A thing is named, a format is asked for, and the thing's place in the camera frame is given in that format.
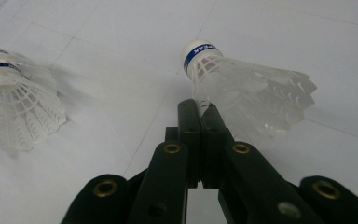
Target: shuttlecock cork base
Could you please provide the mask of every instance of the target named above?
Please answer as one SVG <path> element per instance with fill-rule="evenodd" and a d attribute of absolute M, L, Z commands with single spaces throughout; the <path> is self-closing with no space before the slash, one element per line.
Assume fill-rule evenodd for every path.
<path fill-rule="evenodd" d="M 49 70 L 0 49 L 0 148 L 11 154 L 44 142 L 66 121 Z"/>
<path fill-rule="evenodd" d="M 226 58 L 207 40 L 187 45 L 182 63 L 200 115 L 215 104 L 234 138 L 259 148 L 272 147 L 314 104 L 308 75 Z"/>

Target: floor tile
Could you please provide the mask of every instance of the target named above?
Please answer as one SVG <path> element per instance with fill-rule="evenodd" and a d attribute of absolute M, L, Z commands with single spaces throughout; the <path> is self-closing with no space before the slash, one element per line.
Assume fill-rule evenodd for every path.
<path fill-rule="evenodd" d="M 14 16 L 29 0 L 6 0 L 5 3 L 0 6 L 0 11 L 7 15 Z"/>
<path fill-rule="evenodd" d="M 101 0 L 77 0 L 55 24 L 54 30 L 74 36 L 100 2 Z"/>
<path fill-rule="evenodd" d="M 15 39 L 8 50 L 17 52 L 22 56 L 31 57 L 40 44 L 48 37 L 50 30 L 32 23 L 17 39 Z"/>
<path fill-rule="evenodd" d="M 53 29 L 62 20 L 68 9 L 76 0 L 53 1 L 46 6 L 34 23 L 43 27 Z"/>
<path fill-rule="evenodd" d="M 208 1 L 102 1 L 76 35 L 98 46 L 177 71 L 182 48 L 197 37 Z"/>
<path fill-rule="evenodd" d="M 351 0 L 328 0 L 328 1 L 264 1 L 276 7 L 292 9 L 301 13 L 319 16 L 335 21 L 343 21 L 358 25 L 358 1 Z"/>
<path fill-rule="evenodd" d="M 59 91 L 70 94 L 75 89 L 94 99 L 102 111 L 102 116 L 95 119 L 104 120 L 108 133 L 117 134 L 120 144 L 131 155 L 140 145 L 173 79 L 146 63 L 76 39 L 54 64 L 53 71 L 57 69 L 72 74 L 60 77 L 60 72 L 54 72 L 58 80 L 64 78 L 59 81 L 59 87 L 62 85 Z M 78 112 L 68 110 L 68 117 L 71 113 Z"/>
<path fill-rule="evenodd" d="M 71 39 L 71 36 L 50 31 L 48 36 L 34 51 L 31 58 L 35 62 L 41 63 L 46 67 L 51 67 Z"/>

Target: white tile floor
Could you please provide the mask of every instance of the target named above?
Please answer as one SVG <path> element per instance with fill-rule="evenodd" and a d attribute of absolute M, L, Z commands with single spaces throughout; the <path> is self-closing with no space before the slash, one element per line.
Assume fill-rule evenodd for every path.
<path fill-rule="evenodd" d="M 0 48 L 50 67 L 68 122 L 17 159 L 0 152 L 0 223 L 59 223 L 93 177 L 150 161 L 191 98 L 182 48 L 307 73 L 307 120 L 263 154 L 287 180 L 331 177 L 358 195 L 358 1 L 1 0 Z M 189 192 L 187 223 L 225 223 L 215 190 Z"/>

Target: tile grout line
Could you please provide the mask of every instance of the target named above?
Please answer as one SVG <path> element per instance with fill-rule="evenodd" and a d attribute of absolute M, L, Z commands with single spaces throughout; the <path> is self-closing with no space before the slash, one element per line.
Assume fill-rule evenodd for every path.
<path fill-rule="evenodd" d="M 212 12 L 213 12 L 213 10 L 214 10 L 214 7 L 215 7 L 216 4 L 217 4 L 217 1 L 218 1 L 218 0 L 215 0 L 215 1 L 214 1 L 213 6 L 212 6 L 212 8 L 211 8 L 211 11 L 208 13 L 208 16 L 206 16 L 204 23 L 201 25 L 200 30 L 199 30 L 199 33 L 198 33 L 197 36 L 196 36 L 196 39 L 198 39 L 198 38 L 200 37 L 201 31 L 202 31 L 203 28 L 205 27 L 205 24 L 206 24 L 207 20 L 210 18 L 211 14 L 212 14 Z"/>
<path fill-rule="evenodd" d="M 322 123 L 320 123 L 320 122 L 318 122 L 318 121 L 311 120 L 311 119 L 307 119 L 307 118 L 305 118 L 305 120 L 307 120 L 307 121 L 309 121 L 309 122 L 312 122 L 312 123 L 319 124 L 319 125 L 321 125 L 321 126 L 324 126 L 325 128 L 332 129 L 332 130 L 334 130 L 334 131 L 337 131 L 337 132 L 340 132 L 340 133 L 345 133 L 345 134 L 347 134 L 347 135 L 349 135 L 349 136 L 358 138 L 358 135 L 355 135 L 355 134 L 353 134 L 353 133 L 344 132 L 344 131 L 342 131 L 342 130 L 340 130 L 340 129 L 337 129 L 337 128 L 334 128 L 334 127 L 331 127 L 331 126 L 322 124 Z"/>
<path fill-rule="evenodd" d="M 172 85 L 173 85 L 173 83 L 174 83 L 174 81 L 175 81 L 176 79 L 177 79 L 177 76 L 173 76 L 173 79 L 172 79 L 172 81 L 171 81 L 170 87 L 168 88 L 167 92 L 164 94 L 164 97 L 162 97 L 161 102 L 160 102 L 160 104 L 159 104 L 159 106 L 158 106 L 158 109 L 157 109 L 157 111 L 156 111 L 156 114 L 155 114 L 155 116 L 153 117 L 152 121 L 150 122 L 149 126 L 147 127 L 147 130 L 146 130 L 146 132 L 145 132 L 144 137 L 142 138 L 141 142 L 139 143 L 138 147 L 136 148 L 135 152 L 133 153 L 133 155 L 132 155 L 132 157 L 131 157 L 131 160 L 130 160 L 130 163 L 129 163 L 129 165 L 127 166 L 126 170 L 124 171 L 123 176 L 125 176 L 126 173 L 128 172 L 128 170 L 129 170 L 129 168 L 130 168 L 130 166 L 131 166 L 131 164 L 132 164 L 132 161 L 133 161 L 133 159 L 135 158 L 136 153 L 139 151 L 139 148 L 141 147 L 141 145 L 142 145 L 142 143 L 144 142 L 144 140 L 145 140 L 147 134 L 149 133 L 149 130 L 150 130 L 150 128 L 152 127 L 154 121 L 156 120 L 156 117 L 157 117 L 157 115 L 158 115 L 158 112 L 159 112 L 159 110 L 161 109 L 162 104 L 164 103 L 165 99 L 167 98 L 168 93 L 171 91 Z"/>
<path fill-rule="evenodd" d="M 338 22 L 342 22 L 342 23 L 346 23 L 346 24 L 358 26 L 358 23 L 356 23 L 356 22 L 342 21 L 342 20 L 339 20 L 339 19 L 334 19 L 334 18 L 330 18 L 330 17 L 326 17 L 326 16 L 316 15 L 316 14 L 304 12 L 304 11 L 297 10 L 297 9 L 291 9 L 291 8 L 288 8 L 288 7 L 278 7 L 278 8 L 281 8 L 281 9 L 284 9 L 284 10 L 288 10 L 288 11 L 292 11 L 292 12 L 295 12 L 295 13 L 298 13 L 298 14 L 303 14 L 303 15 L 308 15 L 308 16 L 312 16 L 312 17 L 317 17 L 317 18 L 321 18 L 321 19 L 325 19 L 325 20 L 338 21 Z"/>

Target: plastic shuttlecock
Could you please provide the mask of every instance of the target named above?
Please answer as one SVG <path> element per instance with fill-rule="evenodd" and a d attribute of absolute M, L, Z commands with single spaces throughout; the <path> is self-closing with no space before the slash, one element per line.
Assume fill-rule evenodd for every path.
<path fill-rule="evenodd" d="M 29 150 L 66 122 L 47 68 L 0 49 L 0 148 Z"/>
<path fill-rule="evenodd" d="M 272 147 L 314 104 L 308 75 L 226 58 L 206 40 L 187 45 L 182 61 L 200 114 L 215 104 L 234 138 L 256 147 Z"/>

